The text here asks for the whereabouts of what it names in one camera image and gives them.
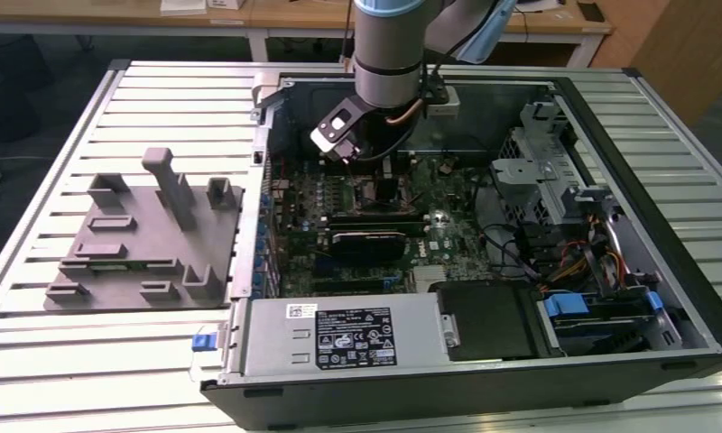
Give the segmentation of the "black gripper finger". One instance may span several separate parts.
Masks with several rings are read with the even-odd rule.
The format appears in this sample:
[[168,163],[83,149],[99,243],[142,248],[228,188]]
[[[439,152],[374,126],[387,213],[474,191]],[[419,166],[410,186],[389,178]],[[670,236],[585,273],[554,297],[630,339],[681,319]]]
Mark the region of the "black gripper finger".
[[375,180],[375,200],[385,204],[397,204],[401,201],[398,177]]

